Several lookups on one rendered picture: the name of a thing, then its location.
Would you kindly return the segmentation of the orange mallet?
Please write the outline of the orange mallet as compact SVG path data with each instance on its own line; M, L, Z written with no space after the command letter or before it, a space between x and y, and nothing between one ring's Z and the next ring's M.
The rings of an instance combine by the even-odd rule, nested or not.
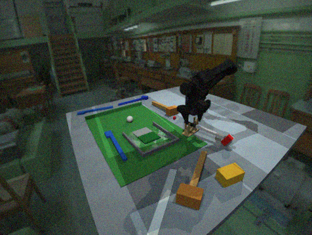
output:
M169 116L173 116L175 114L179 114L179 111L177 111L177 106L173 105L173 106L166 106L164 104L161 104L159 102L155 102L155 101L152 101L152 105L155 105L157 107L160 107L164 110L166 110L166 114L169 115Z
M186 207L199 210L202 198L203 188L198 188L199 179L203 170L203 165L206 158L207 151L201 151L197 166L195 168L190 184L180 183L176 192L176 203Z

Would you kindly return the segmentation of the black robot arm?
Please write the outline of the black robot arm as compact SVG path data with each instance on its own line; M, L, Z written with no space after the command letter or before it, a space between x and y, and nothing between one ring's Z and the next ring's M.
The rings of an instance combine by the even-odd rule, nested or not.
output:
M193 75L193 77L191 77L192 81L180 85L180 91L183 95L200 94L202 97L200 97L199 100L197 98L194 99L193 107L197 107L200 111L204 112L208 110L208 107L211 105L210 100L205 101L209 90L225 76L234 74L236 71L237 66L235 63L230 59L226 59L213 69L201 70Z

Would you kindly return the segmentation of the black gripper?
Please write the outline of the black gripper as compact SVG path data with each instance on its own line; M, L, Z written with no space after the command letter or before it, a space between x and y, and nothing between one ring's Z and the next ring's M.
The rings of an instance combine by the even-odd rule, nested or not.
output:
M200 94L192 94L192 95L187 95L186 97L188 97L188 103L187 105L179 105L177 107L177 111L179 111L179 113L181 113L181 115L184 118L184 121L186 123L186 125L189 124L189 114L190 114L190 109L194 109L193 107L193 101L195 98L197 98L198 100L200 99L200 97L202 97ZM200 109L198 109L197 107L195 107L197 109L197 117L198 117L198 121L201 121L202 116L204 114L204 112L200 111Z

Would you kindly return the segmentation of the yellow box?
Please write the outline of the yellow box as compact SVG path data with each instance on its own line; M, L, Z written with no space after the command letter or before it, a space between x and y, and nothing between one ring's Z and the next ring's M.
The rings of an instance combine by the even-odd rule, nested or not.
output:
M222 186L228 187L243 180L245 171L236 163L217 169L216 178Z

